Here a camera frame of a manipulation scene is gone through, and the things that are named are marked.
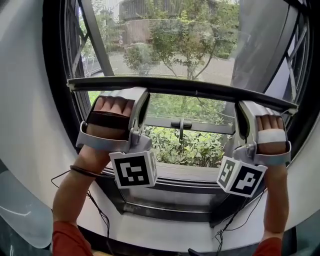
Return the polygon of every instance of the wire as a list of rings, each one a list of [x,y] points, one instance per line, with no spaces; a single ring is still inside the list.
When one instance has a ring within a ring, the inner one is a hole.
[[[214,236],[214,238],[219,242],[219,246],[218,246],[218,249],[216,250],[215,256],[218,256],[219,253],[220,253],[220,251],[222,250],[222,245],[223,245],[223,243],[224,243],[224,237],[223,237],[224,231],[234,231],[234,230],[240,229],[240,228],[242,228],[242,227],[248,222],[251,214],[254,212],[254,210],[255,210],[255,209],[257,208],[257,206],[258,206],[258,204],[259,204],[259,202],[260,202],[260,200],[261,200],[261,198],[262,198],[262,196],[263,196],[263,194],[264,194],[264,190],[265,190],[265,188],[263,189],[263,192],[261,193],[261,196],[260,196],[258,202],[256,203],[256,205],[254,206],[254,208],[253,208],[252,211],[250,212],[248,218],[246,219],[246,221],[245,221],[241,226],[236,227],[236,228],[233,228],[233,229],[227,229],[228,226],[229,226],[229,225],[232,223],[232,221],[234,220],[234,218],[237,216],[237,214],[245,207],[245,205],[246,205],[247,202],[249,201],[248,198],[247,198],[246,200],[244,200],[244,202],[243,202],[243,204],[241,205],[241,207],[232,215],[232,217],[230,218],[230,220],[228,221],[228,223],[224,226],[224,228],[223,228],[223,229],[220,229],[220,230],[216,233],[216,235]]]
[[[64,173],[59,174],[58,176],[53,177],[53,178],[51,179],[51,183],[52,183],[53,185],[55,185],[57,188],[59,188],[59,187],[54,183],[54,180],[57,179],[57,178],[59,178],[59,177],[61,177],[62,175],[65,175],[65,174],[68,173],[68,172],[70,172],[70,170],[67,170],[67,171],[65,171]]]
[[[56,176],[56,177],[53,177],[53,178],[51,179],[51,183],[52,183],[53,185],[55,185],[57,188],[59,188],[59,187],[54,183],[54,180],[57,179],[57,178],[59,178],[59,177],[61,177],[61,176],[63,176],[63,175],[65,175],[65,174],[68,173],[68,172],[70,172],[70,170],[67,170],[67,171],[65,171],[64,173],[59,174],[59,175]],[[105,225],[106,225],[106,246],[108,247],[110,253],[111,253],[113,256],[115,256],[115,255],[114,255],[114,252],[112,251],[111,246],[110,246],[110,244],[109,244],[110,220],[109,220],[108,216],[105,215],[105,213],[100,209],[100,207],[98,206],[96,200],[95,200],[94,197],[91,195],[90,190],[88,190],[86,196],[91,199],[91,201],[93,202],[94,206],[97,208],[97,210],[98,210],[98,212],[99,212],[99,215],[101,216],[101,219],[103,220],[103,222],[104,222]]]
[[[254,212],[254,210],[257,208],[257,206],[258,206],[258,204],[259,204],[259,202],[260,202],[263,194],[264,194],[264,192],[261,193],[260,198],[259,198],[258,202],[256,203],[255,207],[252,209],[252,211],[250,212],[248,218],[246,219],[246,221],[245,221],[241,226],[238,226],[238,227],[233,228],[233,229],[225,229],[224,231],[234,231],[234,230],[238,230],[238,229],[242,228],[242,227],[248,222],[251,214],[252,214],[252,213]]]

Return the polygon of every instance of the shrub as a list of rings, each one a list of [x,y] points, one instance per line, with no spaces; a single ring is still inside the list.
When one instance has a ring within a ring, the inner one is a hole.
[[[224,155],[222,134],[183,131],[146,126],[144,133],[152,139],[152,147],[158,162],[177,165],[218,167]]]

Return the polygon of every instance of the red sleeve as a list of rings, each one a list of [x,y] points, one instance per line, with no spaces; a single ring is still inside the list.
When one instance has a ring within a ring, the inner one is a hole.
[[[88,241],[68,222],[53,223],[52,246],[54,256],[92,256]]]
[[[281,256],[282,240],[271,237],[262,241],[253,256]]]

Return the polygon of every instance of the window latch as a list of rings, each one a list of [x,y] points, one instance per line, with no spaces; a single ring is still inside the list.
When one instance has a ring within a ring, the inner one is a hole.
[[[180,129],[179,141],[181,142],[184,137],[184,129],[191,129],[192,122],[190,120],[185,120],[184,118],[180,118],[179,120],[175,119],[171,121],[171,127]]]

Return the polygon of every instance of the grass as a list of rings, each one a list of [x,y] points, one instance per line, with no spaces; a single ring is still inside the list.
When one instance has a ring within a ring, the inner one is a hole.
[[[90,104],[92,106],[96,98],[99,96],[100,91],[88,91],[88,94],[89,94]]]

